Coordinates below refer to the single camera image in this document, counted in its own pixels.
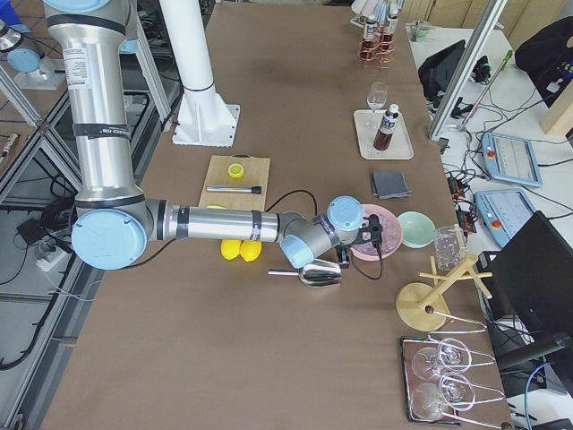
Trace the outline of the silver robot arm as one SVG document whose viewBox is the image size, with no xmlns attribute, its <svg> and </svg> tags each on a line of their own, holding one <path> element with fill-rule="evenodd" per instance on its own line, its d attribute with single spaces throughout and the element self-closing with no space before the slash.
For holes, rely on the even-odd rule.
<svg viewBox="0 0 573 430">
<path fill-rule="evenodd" d="M 64 57 L 82 181 L 72 243 L 85 263 L 123 269 L 150 241 L 188 237 L 276 242 L 295 268 L 333 248 L 367 242 L 381 248 L 379 220 L 351 196 L 309 220 L 295 212 L 196 208 L 146 197 L 133 177 L 119 58 L 123 46 L 135 43 L 135 3 L 47 1 L 44 7 Z"/>
<path fill-rule="evenodd" d="M 65 76 L 63 61 L 50 58 L 33 41 L 1 21 L 1 52 L 17 74 L 14 80 L 23 90 L 57 90 Z"/>
</svg>

